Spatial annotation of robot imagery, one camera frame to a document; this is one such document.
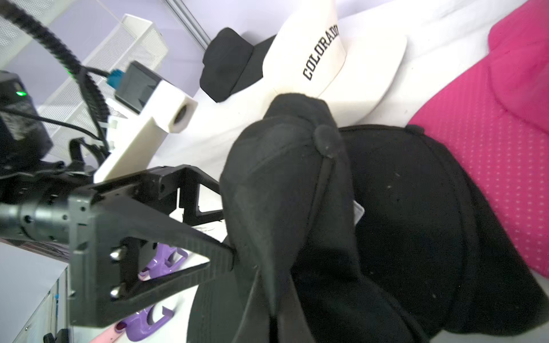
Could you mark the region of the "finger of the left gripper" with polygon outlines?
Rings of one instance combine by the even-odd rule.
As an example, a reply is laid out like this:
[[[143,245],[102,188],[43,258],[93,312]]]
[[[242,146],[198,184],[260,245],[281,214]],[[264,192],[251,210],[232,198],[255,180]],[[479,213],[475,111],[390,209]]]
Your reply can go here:
[[[197,167],[183,164],[139,171],[100,182],[92,188],[104,198],[128,196],[163,214],[182,208],[183,222],[194,227],[224,219],[222,210],[200,210],[201,187],[220,194],[218,181]]]

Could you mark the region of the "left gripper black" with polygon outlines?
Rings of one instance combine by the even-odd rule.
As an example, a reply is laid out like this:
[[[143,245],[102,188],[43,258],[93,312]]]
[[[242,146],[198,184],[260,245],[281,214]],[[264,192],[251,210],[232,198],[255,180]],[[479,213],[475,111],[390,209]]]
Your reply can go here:
[[[232,249],[197,230],[224,218],[222,210],[201,212],[198,194],[183,201],[179,222],[170,217],[173,196],[142,202],[121,191],[103,195],[94,189],[70,196],[91,183],[91,176],[72,173],[1,180],[2,242],[46,257],[68,257],[69,244],[71,324],[106,327],[232,270]],[[145,280],[140,274],[161,244],[207,261]]]

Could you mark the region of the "cream Colorado cap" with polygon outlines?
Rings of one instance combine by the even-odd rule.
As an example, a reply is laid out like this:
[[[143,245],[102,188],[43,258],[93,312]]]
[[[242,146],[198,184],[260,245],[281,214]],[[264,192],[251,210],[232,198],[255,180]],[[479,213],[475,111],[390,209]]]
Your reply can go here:
[[[262,75],[276,94],[327,103],[339,127],[365,118],[403,61],[405,35],[384,28],[341,29],[334,1],[304,1],[273,40]]]

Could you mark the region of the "black cap with white logo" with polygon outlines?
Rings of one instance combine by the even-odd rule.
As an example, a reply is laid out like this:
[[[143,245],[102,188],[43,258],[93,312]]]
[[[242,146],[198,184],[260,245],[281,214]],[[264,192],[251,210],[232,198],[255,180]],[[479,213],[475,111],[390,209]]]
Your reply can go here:
[[[419,127],[338,131],[350,167],[360,278],[299,285],[312,341],[429,342],[446,330],[516,336],[548,321],[548,296],[482,192]],[[202,284],[189,342],[236,342],[245,302],[236,267]]]

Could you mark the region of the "pink cap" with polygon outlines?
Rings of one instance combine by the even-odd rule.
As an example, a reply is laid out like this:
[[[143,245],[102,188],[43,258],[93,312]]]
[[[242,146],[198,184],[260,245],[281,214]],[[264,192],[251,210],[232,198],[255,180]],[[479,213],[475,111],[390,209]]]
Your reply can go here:
[[[495,24],[488,55],[411,119],[481,189],[527,265],[548,274],[548,3]]]

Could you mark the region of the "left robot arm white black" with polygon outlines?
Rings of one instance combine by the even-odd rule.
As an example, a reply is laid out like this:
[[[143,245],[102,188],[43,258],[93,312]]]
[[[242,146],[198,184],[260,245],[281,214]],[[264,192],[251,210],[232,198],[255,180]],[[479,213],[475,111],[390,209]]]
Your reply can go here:
[[[69,248],[67,316],[104,327],[232,270],[230,247],[200,232],[222,211],[201,212],[200,188],[219,184],[197,167],[149,168],[197,102],[138,62],[117,92],[139,114],[108,149],[97,127],[69,144],[71,162],[47,162],[52,140],[17,74],[1,73],[1,237]]]

